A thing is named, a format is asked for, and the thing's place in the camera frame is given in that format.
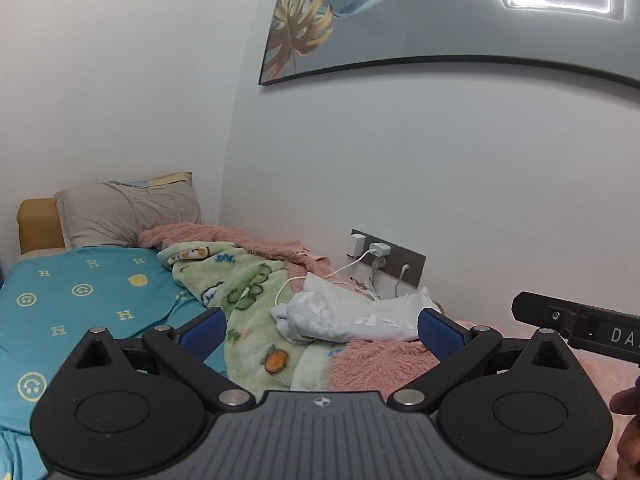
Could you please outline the person's right hand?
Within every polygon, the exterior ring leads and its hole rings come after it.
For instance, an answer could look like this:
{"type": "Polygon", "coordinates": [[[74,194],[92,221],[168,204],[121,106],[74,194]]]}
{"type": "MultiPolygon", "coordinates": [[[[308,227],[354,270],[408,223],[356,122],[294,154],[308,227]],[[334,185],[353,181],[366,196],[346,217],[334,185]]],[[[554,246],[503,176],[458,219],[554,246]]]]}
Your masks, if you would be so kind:
{"type": "Polygon", "coordinates": [[[617,445],[617,480],[639,480],[640,428],[639,428],[639,379],[634,388],[615,393],[610,401],[614,414],[632,416],[617,445]]]}

